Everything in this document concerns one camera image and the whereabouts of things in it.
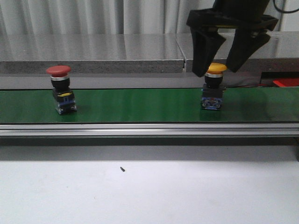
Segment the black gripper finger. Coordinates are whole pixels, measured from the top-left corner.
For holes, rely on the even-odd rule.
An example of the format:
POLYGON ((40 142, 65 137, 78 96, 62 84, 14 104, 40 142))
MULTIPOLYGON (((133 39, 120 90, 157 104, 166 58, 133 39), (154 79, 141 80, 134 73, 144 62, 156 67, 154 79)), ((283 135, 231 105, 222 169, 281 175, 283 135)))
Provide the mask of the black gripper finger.
POLYGON ((226 66, 232 72, 237 72, 252 54, 265 45, 270 38, 266 29, 237 29, 226 66))
POLYGON ((193 43, 192 72, 203 77, 226 39, 218 33, 218 28, 190 28, 193 43))

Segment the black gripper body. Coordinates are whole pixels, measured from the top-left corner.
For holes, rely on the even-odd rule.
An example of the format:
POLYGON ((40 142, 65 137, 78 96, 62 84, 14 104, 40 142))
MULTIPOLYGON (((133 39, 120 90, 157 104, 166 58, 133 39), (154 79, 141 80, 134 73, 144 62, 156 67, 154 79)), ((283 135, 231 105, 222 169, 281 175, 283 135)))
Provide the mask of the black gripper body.
POLYGON ((216 0, 212 8, 191 10, 187 26, 193 30, 266 29, 273 31, 278 19, 264 14, 268 0, 216 0))

